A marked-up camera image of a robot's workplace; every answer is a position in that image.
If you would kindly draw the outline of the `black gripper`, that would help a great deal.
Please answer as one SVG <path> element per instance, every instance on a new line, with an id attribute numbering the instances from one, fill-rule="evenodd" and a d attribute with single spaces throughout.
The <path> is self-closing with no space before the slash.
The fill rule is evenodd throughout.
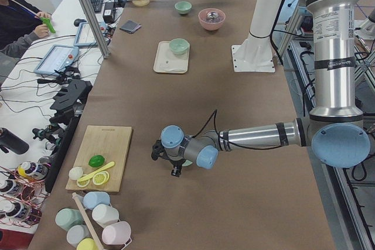
<path id="1" fill-rule="evenodd" d="M 169 156 L 160 139 L 156 140 L 152 146 L 151 158 L 152 160 L 158 160 L 158 158 L 168 160 L 173 165 L 171 175 L 175 177 L 180 177 L 181 165 L 186 162 L 185 159 Z"/>

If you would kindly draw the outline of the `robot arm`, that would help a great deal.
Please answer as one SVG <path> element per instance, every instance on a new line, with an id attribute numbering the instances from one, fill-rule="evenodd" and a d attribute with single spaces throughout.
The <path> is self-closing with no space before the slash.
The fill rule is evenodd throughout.
<path id="1" fill-rule="evenodd" d="M 315 107 L 305 119 L 218 132 L 185 134 L 169 125 L 152 148 L 153 160 L 165 159 L 179 176 L 191 162 L 211 169 L 221 151 L 271 150 L 309 146 L 323 163 L 349 168 L 364 161 L 370 141 L 363 113 L 355 104 L 354 5 L 358 0 L 301 0 L 313 17 Z"/>

